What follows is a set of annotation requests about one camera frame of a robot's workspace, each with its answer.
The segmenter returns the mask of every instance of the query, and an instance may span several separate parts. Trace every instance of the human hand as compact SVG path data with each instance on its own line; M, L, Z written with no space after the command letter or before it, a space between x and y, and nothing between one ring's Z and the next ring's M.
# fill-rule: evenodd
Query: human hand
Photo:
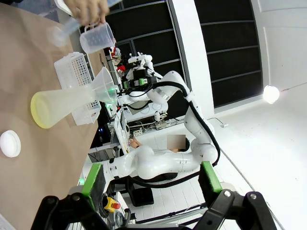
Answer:
M129 139L129 145L131 147L133 147L134 149L136 149L139 145L134 141L134 138L133 139Z
M109 13L107 0L64 0L71 10L74 18L78 18L82 25L93 24L98 20L106 23L106 15Z

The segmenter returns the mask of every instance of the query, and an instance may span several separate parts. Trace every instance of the white lid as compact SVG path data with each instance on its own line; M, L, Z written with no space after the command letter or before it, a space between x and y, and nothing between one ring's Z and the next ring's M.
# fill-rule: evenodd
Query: white lid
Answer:
M17 133L12 130L2 133L0 137L0 148L7 157L18 156L21 150L21 143Z

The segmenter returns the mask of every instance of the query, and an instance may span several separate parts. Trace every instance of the green light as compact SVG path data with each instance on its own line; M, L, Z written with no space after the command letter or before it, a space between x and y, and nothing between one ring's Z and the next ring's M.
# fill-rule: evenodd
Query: green light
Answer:
M80 179L79 179L79 184L80 184L80 185L84 185L84 179L83 179L83 178L80 178Z

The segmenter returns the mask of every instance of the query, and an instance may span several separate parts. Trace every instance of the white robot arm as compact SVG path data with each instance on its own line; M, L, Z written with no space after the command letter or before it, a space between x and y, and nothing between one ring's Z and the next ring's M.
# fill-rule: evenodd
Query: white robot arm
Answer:
M217 164L220 150L213 136L214 128L204 119L194 93L189 90L177 72L167 73L146 94L144 92L135 93L136 95L144 94L148 100L163 104L178 90L183 92L185 99L189 102L184 125L195 136L190 145L191 152L172 153L165 151L162 154L155 154L150 147L140 146L125 156L103 161L101 164L104 168L106 180L105 190L110 181L128 175L138 175L142 179L151 179L163 173L196 171L202 161L210 161L213 165Z

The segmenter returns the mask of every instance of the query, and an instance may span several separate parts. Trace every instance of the clear plastic cup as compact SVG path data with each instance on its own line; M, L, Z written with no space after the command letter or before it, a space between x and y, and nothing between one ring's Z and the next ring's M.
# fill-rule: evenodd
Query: clear plastic cup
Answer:
M82 49L91 54L100 49L112 47L115 44L115 39L108 23L101 24L94 29L86 31L80 36Z

